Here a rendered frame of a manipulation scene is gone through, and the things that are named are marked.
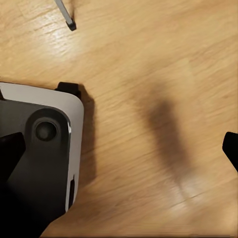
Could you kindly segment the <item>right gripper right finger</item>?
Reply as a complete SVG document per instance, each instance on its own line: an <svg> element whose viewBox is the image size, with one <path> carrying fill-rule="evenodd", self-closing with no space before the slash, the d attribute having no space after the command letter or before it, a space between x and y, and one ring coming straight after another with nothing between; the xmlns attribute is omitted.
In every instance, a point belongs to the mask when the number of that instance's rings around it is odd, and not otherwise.
<svg viewBox="0 0 238 238"><path fill-rule="evenodd" d="M235 169L238 171L238 134L226 132L222 150L229 158Z"/></svg>

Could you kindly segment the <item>camera tripod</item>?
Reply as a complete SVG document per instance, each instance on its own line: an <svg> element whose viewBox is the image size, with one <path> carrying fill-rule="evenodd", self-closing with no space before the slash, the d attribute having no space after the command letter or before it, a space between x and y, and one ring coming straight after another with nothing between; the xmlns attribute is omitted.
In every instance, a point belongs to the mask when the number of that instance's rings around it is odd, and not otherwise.
<svg viewBox="0 0 238 238"><path fill-rule="evenodd" d="M62 12L64 18L66 19L66 23L68 25L68 27L70 28L71 31L76 29L76 25L73 21L73 19L70 17L69 13L67 12L62 0L55 0L55 2L57 3L60 11Z"/></svg>

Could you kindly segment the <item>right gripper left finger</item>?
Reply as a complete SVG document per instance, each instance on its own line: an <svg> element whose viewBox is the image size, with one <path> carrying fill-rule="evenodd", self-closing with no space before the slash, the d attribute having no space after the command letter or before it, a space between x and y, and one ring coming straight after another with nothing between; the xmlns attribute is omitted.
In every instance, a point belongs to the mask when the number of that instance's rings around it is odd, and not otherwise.
<svg viewBox="0 0 238 238"><path fill-rule="evenodd" d="M0 137L0 191L26 150L21 132Z"/></svg>

